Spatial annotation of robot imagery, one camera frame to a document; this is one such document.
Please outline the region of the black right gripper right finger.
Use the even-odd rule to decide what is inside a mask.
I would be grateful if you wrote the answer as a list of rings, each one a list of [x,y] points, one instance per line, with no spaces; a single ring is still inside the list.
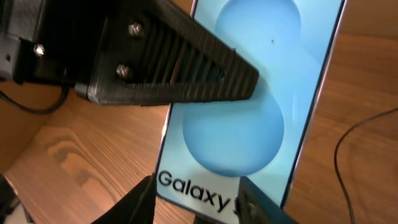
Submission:
[[[240,177],[234,213],[239,224],[297,224],[248,177]]]

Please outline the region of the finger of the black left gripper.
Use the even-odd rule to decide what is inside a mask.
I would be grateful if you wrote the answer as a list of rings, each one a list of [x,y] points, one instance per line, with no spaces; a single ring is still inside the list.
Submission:
[[[99,105],[166,105],[250,98],[258,70],[167,0],[111,1],[93,66],[76,93]]]

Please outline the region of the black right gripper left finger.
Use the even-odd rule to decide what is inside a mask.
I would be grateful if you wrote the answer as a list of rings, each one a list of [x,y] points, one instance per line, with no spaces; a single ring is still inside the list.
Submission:
[[[92,224],[153,224],[155,200],[156,181],[152,174],[143,178]]]

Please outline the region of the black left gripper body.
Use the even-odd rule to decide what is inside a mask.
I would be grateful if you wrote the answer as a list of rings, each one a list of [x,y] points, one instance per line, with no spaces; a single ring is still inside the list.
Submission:
[[[1,0],[1,81],[73,86],[89,79],[116,0]]]

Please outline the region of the smartphone with cyan screen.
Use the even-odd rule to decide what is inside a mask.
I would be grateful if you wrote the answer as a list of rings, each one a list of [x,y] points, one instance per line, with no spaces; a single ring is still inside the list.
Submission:
[[[199,0],[194,19],[259,70],[244,101],[175,104],[164,126],[157,194],[237,223],[239,179],[277,206],[289,195],[345,0]]]

